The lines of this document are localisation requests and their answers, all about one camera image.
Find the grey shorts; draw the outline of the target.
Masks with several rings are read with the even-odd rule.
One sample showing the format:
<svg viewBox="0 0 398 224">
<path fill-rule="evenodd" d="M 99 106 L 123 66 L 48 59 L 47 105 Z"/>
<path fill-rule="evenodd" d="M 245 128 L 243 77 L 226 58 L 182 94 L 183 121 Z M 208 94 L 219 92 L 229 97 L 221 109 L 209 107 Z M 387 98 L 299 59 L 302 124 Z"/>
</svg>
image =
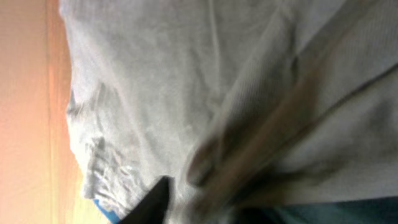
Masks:
<svg viewBox="0 0 398 224">
<path fill-rule="evenodd" d="M 61 1 L 82 195 L 166 223 L 396 223 L 397 2 Z"/>
</svg>

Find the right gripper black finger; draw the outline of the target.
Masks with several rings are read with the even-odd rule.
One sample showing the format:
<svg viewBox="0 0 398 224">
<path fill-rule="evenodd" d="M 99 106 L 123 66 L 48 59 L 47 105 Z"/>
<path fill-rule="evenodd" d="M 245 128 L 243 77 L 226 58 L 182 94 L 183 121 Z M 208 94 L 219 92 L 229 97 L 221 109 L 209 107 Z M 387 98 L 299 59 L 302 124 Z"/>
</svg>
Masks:
<svg viewBox="0 0 398 224">
<path fill-rule="evenodd" d="M 170 200 L 170 177 L 164 176 L 118 224 L 163 224 Z"/>
</svg>

